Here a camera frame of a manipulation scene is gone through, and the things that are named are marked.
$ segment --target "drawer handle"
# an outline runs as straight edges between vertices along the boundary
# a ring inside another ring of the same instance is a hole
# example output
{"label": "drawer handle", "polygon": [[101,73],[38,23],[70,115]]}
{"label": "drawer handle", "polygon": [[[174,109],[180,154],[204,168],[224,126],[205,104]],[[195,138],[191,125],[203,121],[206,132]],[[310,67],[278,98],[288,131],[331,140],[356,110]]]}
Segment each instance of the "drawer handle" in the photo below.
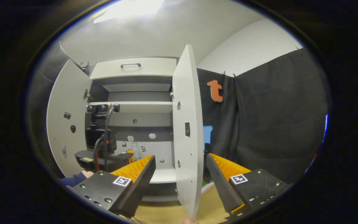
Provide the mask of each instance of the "drawer handle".
{"label": "drawer handle", "polygon": [[131,64],[122,64],[122,65],[120,65],[120,67],[123,68],[124,65],[138,65],[139,67],[141,66],[140,63],[131,63]]}

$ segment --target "white wall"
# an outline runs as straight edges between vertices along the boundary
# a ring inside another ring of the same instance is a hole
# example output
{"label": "white wall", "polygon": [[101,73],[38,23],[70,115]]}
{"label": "white wall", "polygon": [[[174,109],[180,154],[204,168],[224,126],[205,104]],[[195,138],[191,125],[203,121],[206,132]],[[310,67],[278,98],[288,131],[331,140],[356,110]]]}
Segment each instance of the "white wall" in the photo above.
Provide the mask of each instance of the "white wall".
{"label": "white wall", "polygon": [[268,19],[244,27],[208,54],[197,68],[233,76],[302,48],[290,34]]}

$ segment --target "cabinet door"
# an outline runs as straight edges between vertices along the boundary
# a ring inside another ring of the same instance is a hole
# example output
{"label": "cabinet door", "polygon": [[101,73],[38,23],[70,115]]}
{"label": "cabinet door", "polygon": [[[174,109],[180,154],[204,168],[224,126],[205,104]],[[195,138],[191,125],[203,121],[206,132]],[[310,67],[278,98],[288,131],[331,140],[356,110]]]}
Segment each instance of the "cabinet door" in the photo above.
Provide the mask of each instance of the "cabinet door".
{"label": "cabinet door", "polygon": [[[92,80],[73,61],[68,60],[53,85],[47,109],[47,133],[54,159],[66,177],[83,170],[75,153],[87,150],[85,143],[85,110]],[[64,113],[71,114],[70,119]]]}
{"label": "cabinet door", "polygon": [[172,77],[173,140],[178,198],[195,218],[203,180],[203,113],[196,63],[187,44]]}

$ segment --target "water bottle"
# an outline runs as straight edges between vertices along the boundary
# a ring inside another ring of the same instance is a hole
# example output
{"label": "water bottle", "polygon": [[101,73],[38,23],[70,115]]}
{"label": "water bottle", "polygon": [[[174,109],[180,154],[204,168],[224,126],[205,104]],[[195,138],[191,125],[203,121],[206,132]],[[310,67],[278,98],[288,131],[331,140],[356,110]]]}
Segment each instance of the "water bottle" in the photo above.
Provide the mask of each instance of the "water bottle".
{"label": "water bottle", "polygon": [[132,153],[135,161],[141,159],[140,150],[138,148],[138,144],[136,142],[132,142]]}

